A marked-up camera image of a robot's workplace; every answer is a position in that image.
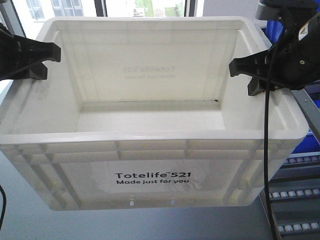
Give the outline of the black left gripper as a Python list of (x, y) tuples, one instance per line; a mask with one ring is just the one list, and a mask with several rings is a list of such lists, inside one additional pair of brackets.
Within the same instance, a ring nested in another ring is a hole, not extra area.
[[(46, 80), (44, 61), (60, 62), (61, 48), (53, 42), (42, 42), (12, 34), (0, 24), (0, 80)], [(28, 66), (16, 69), (17, 62)]]

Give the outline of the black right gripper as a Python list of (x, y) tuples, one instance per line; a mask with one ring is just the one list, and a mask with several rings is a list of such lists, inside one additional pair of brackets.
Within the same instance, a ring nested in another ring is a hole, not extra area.
[(249, 96), (266, 92), (268, 82), (271, 89), (302, 89), (320, 79), (320, 13), (302, 22), (281, 23), (278, 41), (269, 50), (234, 58), (229, 63), (231, 77), (252, 77), (247, 85)]

